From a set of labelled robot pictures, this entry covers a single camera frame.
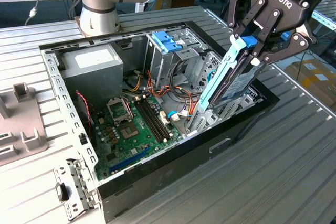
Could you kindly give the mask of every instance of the white connector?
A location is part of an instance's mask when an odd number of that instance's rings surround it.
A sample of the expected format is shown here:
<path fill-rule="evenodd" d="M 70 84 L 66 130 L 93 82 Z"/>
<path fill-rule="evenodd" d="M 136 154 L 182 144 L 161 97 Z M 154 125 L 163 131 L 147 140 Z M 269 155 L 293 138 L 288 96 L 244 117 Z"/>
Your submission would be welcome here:
<path fill-rule="evenodd" d="M 170 119 L 173 121 L 173 122 L 176 122 L 180 119 L 180 117 L 178 116 L 178 113 L 175 113 L 173 114 Z"/>
<path fill-rule="evenodd" d="M 182 110 L 182 111 L 180 112 L 180 115 L 181 115 L 181 116 L 188 116 L 188 110 Z"/>
<path fill-rule="evenodd" d="M 169 124 L 168 120 L 166 118 L 161 118 L 161 122 L 164 124 L 164 125 L 167 125 Z"/>
<path fill-rule="evenodd" d="M 33 18 L 33 17 L 35 17 L 36 14 L 37 14 L 37 9 L 35 7 L 33 7 L 29 12 L 29 17 Z"/>
<path fill-rule="evenodd" d="M 166 113 L 164 113 L 164 111 L 162 110 L 162 111 L 160 111 L 160 117 L 161 118 L 165 118 L 167 115 L 166 115 Z"/>

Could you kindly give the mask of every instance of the aluminum extrusion table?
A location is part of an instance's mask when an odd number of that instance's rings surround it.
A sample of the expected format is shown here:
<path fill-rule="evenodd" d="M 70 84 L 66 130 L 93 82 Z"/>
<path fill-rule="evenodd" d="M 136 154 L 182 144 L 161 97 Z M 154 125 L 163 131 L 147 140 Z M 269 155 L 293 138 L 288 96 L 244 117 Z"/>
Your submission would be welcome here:
<path fill-rule="evenodd" d="M 316 6 L 312 17 L 320 23 L 314 31 L 315 33 L 322 25 L 328 27 L 330 30 L 336 30 L 336 0 L 322 0 Z"/>
<path fill-rule="evenodd" d="M 228 49 L 230 30 L 201 7 L 120 15 L 126 31 L 193 20 Z M 38 45 L 81 38 L 75 22 L 0 30 L 0 91 L 37 91 L 49 149 L 0 167 L 1 223 L 68 223 L 52 169 L 76 156 Z M 273 111 L 235 146 L 114 223 L 329 223 L 336 215 L 335 115 L 276 66 L 259 79 L 278 97 Z M 95 210 L 76 221 L 103 223 Z"/>

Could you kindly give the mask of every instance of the yellow wire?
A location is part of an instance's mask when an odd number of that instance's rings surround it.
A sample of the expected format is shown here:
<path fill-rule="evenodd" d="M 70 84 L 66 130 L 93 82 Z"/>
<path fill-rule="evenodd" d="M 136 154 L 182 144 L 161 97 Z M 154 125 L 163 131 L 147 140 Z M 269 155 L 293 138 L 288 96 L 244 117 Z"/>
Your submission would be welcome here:
<path fill-rule="evenodd" d="M 141 76 L 139 76 L 139 78 L 138 78 L 138 83 L 137 83 L 137 85 L 135 86 L 135 88 L 134 88 L 134 89 L 131 89 L 130 91 L 134 92 L 134 91 L 136 91 L 136 90 L 139 89 L 139 87 L 140 87 L 140 79 L 141 79 Z"/>

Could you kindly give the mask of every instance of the ram slot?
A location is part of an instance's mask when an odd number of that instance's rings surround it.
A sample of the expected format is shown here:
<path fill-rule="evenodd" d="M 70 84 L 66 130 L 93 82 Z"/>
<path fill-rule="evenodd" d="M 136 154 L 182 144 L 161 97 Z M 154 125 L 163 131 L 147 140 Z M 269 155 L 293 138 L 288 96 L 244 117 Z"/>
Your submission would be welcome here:
<path fill-rule="evenodd" d="M 169 133 L 146 101 L 136 102 L 135 106 L 159 143 L 162 143 L 164 139 L 170 138 Z"/>

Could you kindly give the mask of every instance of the cardboard box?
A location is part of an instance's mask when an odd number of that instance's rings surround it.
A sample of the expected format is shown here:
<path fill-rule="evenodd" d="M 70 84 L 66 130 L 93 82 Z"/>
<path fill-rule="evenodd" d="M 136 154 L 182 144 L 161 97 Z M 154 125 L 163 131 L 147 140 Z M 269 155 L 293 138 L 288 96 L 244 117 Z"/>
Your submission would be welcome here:
<path fill-rule="evenodd" d="M 296 80 L 300 62 L 289 65 L 285 72 Z M 331 110 L 336 111 L 336 73 L 319 60 L 302 62 L 298 82 Z"/>

